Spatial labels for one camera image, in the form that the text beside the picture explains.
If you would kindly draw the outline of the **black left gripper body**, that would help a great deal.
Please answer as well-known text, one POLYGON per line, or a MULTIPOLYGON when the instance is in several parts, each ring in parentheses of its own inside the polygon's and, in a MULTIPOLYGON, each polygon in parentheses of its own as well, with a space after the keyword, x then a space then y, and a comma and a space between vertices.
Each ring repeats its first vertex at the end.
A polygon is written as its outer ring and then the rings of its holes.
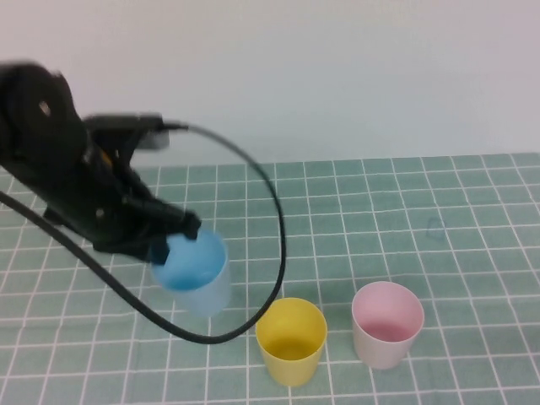
POLYGON ((162 126, 92 127, 81 162, 60 185, 58 196, 46 199, 43 218, 88 240, 99 252, 149 260, 144 223, 124 205, 124 197, 154 197, 131 167, 136 149, 163 149, 162 126))

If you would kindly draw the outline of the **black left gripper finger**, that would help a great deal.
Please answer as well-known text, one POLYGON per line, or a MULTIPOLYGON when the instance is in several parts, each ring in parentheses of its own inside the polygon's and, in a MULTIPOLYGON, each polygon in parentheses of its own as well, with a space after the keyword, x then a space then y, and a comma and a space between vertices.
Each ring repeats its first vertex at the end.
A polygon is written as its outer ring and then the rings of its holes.
POLYGON ((188 240, 195 240, 201 228, 201 219, 193 211, 170 205, 156 197, 124 197, 124 205, 143 220, 147 235, 180 234, 188 240))
POLYGON ((165 265, 169 256, 169 245, 166 236, 153 238, 149 245, 149 260, 155 266, 165 265))

